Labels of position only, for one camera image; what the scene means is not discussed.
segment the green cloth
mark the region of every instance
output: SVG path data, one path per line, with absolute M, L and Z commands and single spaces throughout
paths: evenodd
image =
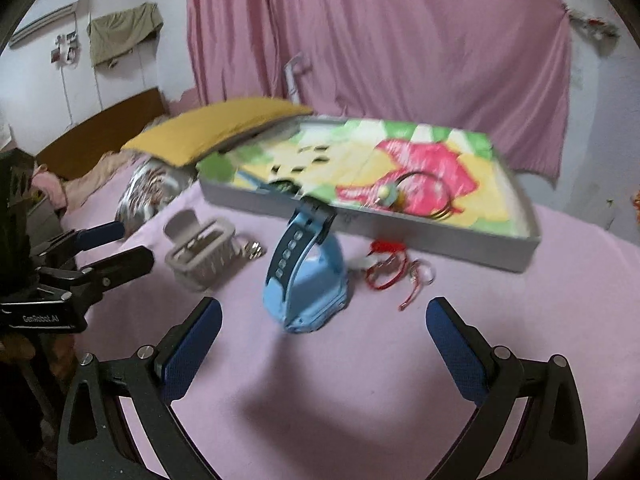
M 161 28 L 158 4 L 142 4 L 91 20 L 86 28 L 91 66 L 122 56 Z

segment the wooden headboard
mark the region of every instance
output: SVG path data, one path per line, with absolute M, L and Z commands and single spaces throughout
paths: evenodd
M 152 88 L 78 124 L 36 155 L 36 160 L 67 180 L 79 178 L 98 163 L 103 153 L 117 152 L 165 113 L 158 88 Z

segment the curtain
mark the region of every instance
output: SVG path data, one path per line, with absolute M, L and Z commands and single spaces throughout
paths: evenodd
M 282 95 L 279 71 L 303 52 L 298 87 L 318 113 L 484 132 L 512 169 L 558 177 L 562 0 L 190 0 L 189 41 L 203 102 Z

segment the metal bolt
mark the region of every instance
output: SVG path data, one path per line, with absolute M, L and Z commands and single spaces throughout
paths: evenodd
M 564 368 L 568 365 L 566 359 L 561 355 L 554 355 L 554 363 L 561 368 Z
M 154 354 L 154 351 L 155 348 L 153 348 L 151 345 L 145 345 L 138 348 L 137 354 L 140 359 L 146 359 L 148 357 L 151 357 Z
M 506 346 L 495 347 L 494 354 L 498 359 L 508 359 L 511 357 L 511 351 Z
M 93 360 L 94 360 L 93 354 L 84 354 L 80 359 L 80 366 L 87 366 Z

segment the pillow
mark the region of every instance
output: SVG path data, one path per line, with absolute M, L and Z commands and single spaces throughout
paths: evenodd
M 250 97 L 191 110 L 140 133 L 123 148 L 145 152 L 172 166 L 192 164 L 225 141 L 276 120 L 313 110 L 284 99 Z

